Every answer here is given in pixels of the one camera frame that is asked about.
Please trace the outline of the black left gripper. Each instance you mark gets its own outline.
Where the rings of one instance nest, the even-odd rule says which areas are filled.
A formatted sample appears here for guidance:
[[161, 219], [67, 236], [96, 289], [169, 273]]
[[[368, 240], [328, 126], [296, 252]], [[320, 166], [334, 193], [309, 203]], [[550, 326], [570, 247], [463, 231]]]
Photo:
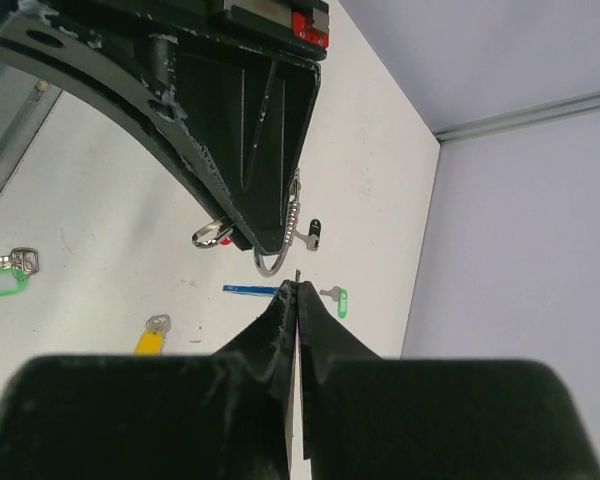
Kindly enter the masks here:
[[[0, 1], [0, 61], [122, 127], [248, 246], [281, 250], [325, 1]], [[116, 65], [175, 65], [170, 90]]]

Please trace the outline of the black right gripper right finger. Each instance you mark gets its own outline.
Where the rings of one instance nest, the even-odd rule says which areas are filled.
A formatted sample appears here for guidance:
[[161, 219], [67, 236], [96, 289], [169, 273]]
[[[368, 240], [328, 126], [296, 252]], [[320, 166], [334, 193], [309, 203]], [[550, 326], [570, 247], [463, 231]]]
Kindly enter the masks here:
[[389, 360], [297, 288], [303, 453], [316, 479], [600, 479], [559, 376], [527, 360]]

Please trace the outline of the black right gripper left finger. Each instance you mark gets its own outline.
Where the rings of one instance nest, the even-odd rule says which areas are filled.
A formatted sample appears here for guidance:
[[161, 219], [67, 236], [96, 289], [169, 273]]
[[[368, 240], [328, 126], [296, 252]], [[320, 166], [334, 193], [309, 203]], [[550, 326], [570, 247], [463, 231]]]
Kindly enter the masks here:
[[0, 398], [0, 479], [286, 479], [297, 285], [210, 355], [49, 355]]

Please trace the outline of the blue key tag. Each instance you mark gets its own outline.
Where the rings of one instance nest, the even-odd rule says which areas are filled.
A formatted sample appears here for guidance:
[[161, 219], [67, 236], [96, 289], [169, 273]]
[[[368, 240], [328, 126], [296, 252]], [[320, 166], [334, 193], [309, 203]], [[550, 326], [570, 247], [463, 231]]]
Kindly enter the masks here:
[[268, 286], [224, 285], [222, 291], [236, 295], [273, 297], [277, 293], [277, 288]]

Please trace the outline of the large metal keyring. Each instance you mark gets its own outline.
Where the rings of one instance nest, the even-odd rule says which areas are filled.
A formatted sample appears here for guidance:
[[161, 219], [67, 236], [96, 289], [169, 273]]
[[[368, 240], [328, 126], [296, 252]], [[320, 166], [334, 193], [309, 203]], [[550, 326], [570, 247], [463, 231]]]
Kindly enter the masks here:
[[[301, 181], [300, 181], [300, 169], [297, 168], [294, 172], [294, 176], [291, 182], [290, 198], [289, 202], [298, 200], [300, 202], [301, 194]], [[275, 257], [275, 260], [271, 266], [267, 266], [265, 262], [266, 254], [260, 252], [256, 247], [253, 248], [253, 257], [256, 270], [264, 277], [274, 277], [282, 268], [290, 246], [284, 245], [284, 230], [283, 229], [283, 242], [280, 252]], [[211, 249], [221, 244], [221, 241], [225, 238], [230, 238], [231, 235], [237, 230], [237, 227], [228, 217], [222, 217], [220, 219], [213, 220], [207, 225], [201, 227], [199, 230], [192, 235], [192, 244], [199, 249]]]

